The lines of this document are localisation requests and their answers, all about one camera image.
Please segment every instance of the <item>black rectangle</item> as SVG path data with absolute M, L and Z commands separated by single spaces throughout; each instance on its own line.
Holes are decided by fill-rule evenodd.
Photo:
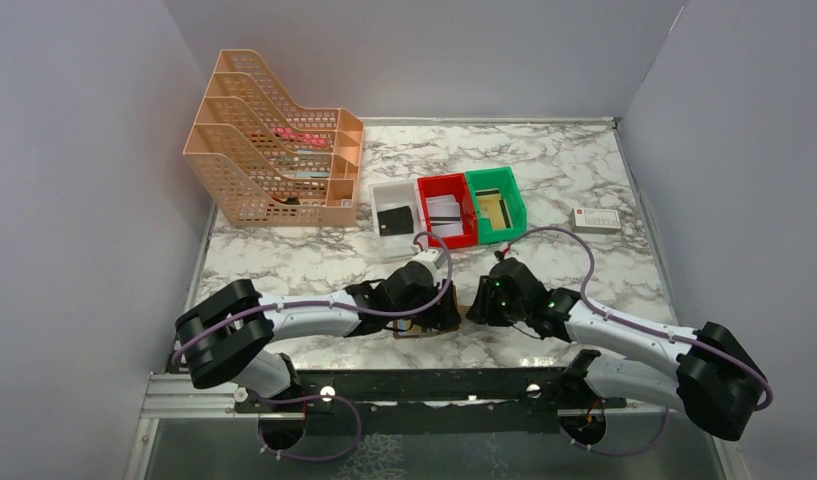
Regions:
M 414 233 L 414 216 L 411 207 L 399 207 L 377 213 L 379 235 L 404 235 Z

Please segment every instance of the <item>gray wall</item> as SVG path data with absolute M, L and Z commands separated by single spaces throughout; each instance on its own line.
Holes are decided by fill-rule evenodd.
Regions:
M 161 0 L 0 2 L 0 479 L 120 478 L 208 201 Z
M 753 478 L 817 478 L 817 0 L 692 0 L 620 125 L 680 319 L 771 380 Z
M 165 2 L 203 74 L 252 48 L 303 105 L 600 117 L 626 111 L 684 0 Z

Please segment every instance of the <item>marble tabletop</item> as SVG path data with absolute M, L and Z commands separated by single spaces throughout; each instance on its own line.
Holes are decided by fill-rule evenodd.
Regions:
M 622 232 L 583 235 L 596 256 L 589 295 L 628 313 L 675 323 L 665 301 L 646 231 L 609 125 L 371 126 L 365 130 L 356 228 L 236 228 L 217 213 L 197 302 L 227 283 L 251 279 L 262 292 L 323 294 L 386 277 L 405 259 L 377 257 L 369 185 L 407 177 L 511 166 L 531 226 L 569 227 L 574 206 L 620 211 Z M 498 246 L 453 251 L 459 303 L 469 305 Z M 512 249 L 547 286 L 578 288 L 587 269 L 580 246 L 557 234 L 528 237 Z M 298 369 L 477 368 L 565 365 L 582 348 L 531 339 L 513 328 L 464 321 L 457 332 L 394 339 L 308 337 L 272 343 Z

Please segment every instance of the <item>purple cable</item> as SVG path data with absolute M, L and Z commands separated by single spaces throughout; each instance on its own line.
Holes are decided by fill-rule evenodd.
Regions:
M 651 449 L 655 448 L 656 446 L 658 446 L 658 444 L 661 443 L 664 440 L 664 434 L 667 432 L 667 425 L 669 425 L 669 424 L 670 424 L 670 409 L 665 408 L 664 409 L 664 421 L 661 422 L 661 429 L 658 431 L 658 434 L 652 440 L 650 440 L 649 443 L 647 443 L 646 445 L 643 445 L 641 447 L 635 448 L 633 450 L 628 450 L 628 451 L 625 451 L 625 452 L 614 452 L 614 451 L 611 451 L 611 450 L 600 450 L 598 448 L 593 448 L 592 446 L 591 446 L 591 448 L 588 448 L 588 445 L 585 445 L 584 443 L 582 443 L 582 442 L 580 442 L 578 440 L 573 440 L 573 437 L 571 437 L 570 434 L 567 433 L 567 431 L 564 430 L 563 428 L 561 429 L 561 432 L 564 433 L 564 435 L 567 438 L 570 439 L 570 444 L 571 445 L 575 445 L 576 447 L 579 447 L 582 450 L 586 450 L 588 453 L 595 453 L 597 455 L 603 455 L 603 456 L 606 456 L 606 457 L 632 457 L 632 456 L 635 456 L 635 455 L 640 455 L 642 453 L 646 453 L 646 452 L 650 451 Z
M 299 307 L 337 307 L 343 310 L 348 310 L 350 312 L 359 312 L 359 313 L 366 313 L 369 315 L 378 315 L 380 317 L 391 317 L 391 318 L 403 318 L 403 317 L 410 317 L 412 315 L 416 315 L 418 313 L 422 313 L 429 308 L 433 307 L 440 301 L 441 298 L 446 294 L 446 290 L 449 288 L 449 284 L 452 283 L 452 255 L 449 253 L 449 247 L 446 246 L 443 239 L 437 236 L 432 232 L 420 232 L 414 236 L 414 243 L 419 245 L 417 239 L 421 236 L 427 236 L 434 240 L 436 240 L 440 244 L 440 248 L 443 249 L 443 254 L 446 257 L 446 280 L 444 280 L 443 285 L 440 288 L 440 291 L 437 292 L 437 296 L 431 299 L 428 303 L 423 306 L 405 310 L 403 312 L 385 312 L 383 310 L 373 310 L 371 308 L 366 307 L 359 307 L 357 305 L 350 305 L 348 303 L 342 302 L 328 302 L 326 300 L 301 300 L 298 302 L 287 302 L 281 308 L 299 308 Z M 240 320 L 241 318 L 246 318 L 249 315 L 254 313 L 260 312 L 268 312 L 270 310 L 276 310 L 279 308 L 278 304 L 269 303 L 267 305 L 259 305 L 257 307 L 252 307 L 248 310 L 244 310 L 242 312 L 236 313 L 230 317 L 227 317 L 210 327 L 206 328 L 202 333 L 196 335 L 195 337 L 191 338 L 187 343 L 181 346 L 173 355 L 172 355 L 172 364 L 173 365 L 180 365 L 181 356 L 184 355 L 188 350 L 193 348 L 197 343 L 204 340 L 207 336 L 211 335 L 212 333 L 221 330 L 232 323 Z
M 347 455 L 348 453 L 352 452 L 352 450 L 355 450 L 355 448 L 358 447 L 358 444 L 361 443 L 361 414 L 358 413 L 358 409 L 355 408 L 355 405 L 352 405 L 352 402 L 343 397 L 338 397 L 337 395 L 308 395 L 305 397 L 291 398 L 290 400 L 270 400 L 268 398 L 264 398 L 258 395 L 258 398 L 260 402 L 266 403 L 267 405 L 289 405 L 292 403 L 307 402 L 309 400 L 321 400 L 324 398 L 331 398 L 349 407 L 349 410 L 352 411 L 352 415 L 355 417 L 355 436 L 352 438 L 352 443 L 350 443 L 348 447 L 344 448 L 343 450 L 335 454 L 328 455 L 325 457 L 308 457 L 305 455 L 297 455 L 295 453 L 285 453 L 284 450 L 274 450 L 270 448 L 269 445 L 267 445 L 267 442 L 264 441 L 264 437 L 261 435 L 261 427 L 258 427 L 258 440 L 260 440 L 261 445 L 263 446 L 261 453 L 270 452 L 273 455 L 276 455 L 277 458 L 285 457 L 290 458 L 292 460 L 301 460 L 303 462 L 323 463 L 331 462 L 333 460 L 337 460 L 340 457 L 343 457 L 344 455 Z

